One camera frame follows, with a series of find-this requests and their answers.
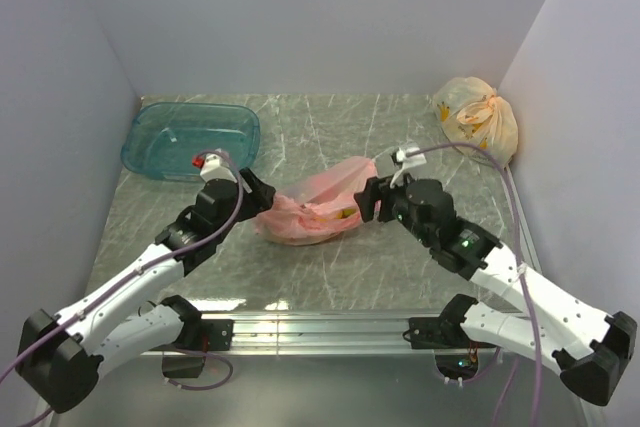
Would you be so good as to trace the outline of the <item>yellow fruit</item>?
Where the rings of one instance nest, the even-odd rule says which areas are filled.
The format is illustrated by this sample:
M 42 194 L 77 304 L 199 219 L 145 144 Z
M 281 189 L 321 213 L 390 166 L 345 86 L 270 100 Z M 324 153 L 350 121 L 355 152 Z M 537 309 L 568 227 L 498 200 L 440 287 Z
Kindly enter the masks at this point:
M 341 211 L 339 211 L 336 214 L 336 219 L 345 219 L 348 217 L 351 217 L 352 215 L 354 215 L 357 212 L 356 209 L 354 208 L 346 208 L 346 209 L 342 209 Z

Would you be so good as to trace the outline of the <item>pink plastic bag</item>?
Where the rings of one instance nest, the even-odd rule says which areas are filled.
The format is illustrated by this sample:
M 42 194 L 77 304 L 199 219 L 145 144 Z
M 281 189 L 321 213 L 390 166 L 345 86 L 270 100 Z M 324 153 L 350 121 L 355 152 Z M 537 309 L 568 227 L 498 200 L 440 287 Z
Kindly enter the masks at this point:
M 318 244 L 353 230 L 363 224 L 354 194 L 376 175 L 372 159 L 347 158 L 277 191 L 272 208 L 253 220 L 254 228 L 269 242 L 291 246 Z M 336 214 L 346 208 L 357 212 L 336 219 Z

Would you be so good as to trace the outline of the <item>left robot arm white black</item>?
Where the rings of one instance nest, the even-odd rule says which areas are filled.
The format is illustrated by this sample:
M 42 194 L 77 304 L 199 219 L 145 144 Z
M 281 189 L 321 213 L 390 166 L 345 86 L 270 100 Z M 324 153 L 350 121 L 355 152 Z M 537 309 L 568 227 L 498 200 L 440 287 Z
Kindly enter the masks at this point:
M 75 304 L 24 323 L 16 373 L 56 413 L 78 406 L 108 373 L 159 347 L 202 354 L 211 333 L 179 295 L 148 312 L 143 303 L 206 260 L 235 224 L 268 211 L 274 187 L 245 168 L 207 181 L 192 205 L 118 275 Z

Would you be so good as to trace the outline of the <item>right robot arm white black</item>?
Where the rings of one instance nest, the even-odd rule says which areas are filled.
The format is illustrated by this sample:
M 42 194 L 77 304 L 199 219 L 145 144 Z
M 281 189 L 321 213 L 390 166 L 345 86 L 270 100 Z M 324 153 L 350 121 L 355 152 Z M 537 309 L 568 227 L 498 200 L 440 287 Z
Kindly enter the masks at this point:
M 492 344 L 540 363 L 573 394 L 609 404 L 630 363 L 637 322 L 609 314 L 564 291 L 517 260 L 499 238 L 459 216 L 434 179 L 370 178 L 354 199 L 363 221 L 398 221 L 447 271 L 489 290 L 518 309 L 506 314 L 462 294 L 439 316 L 445 342 Z

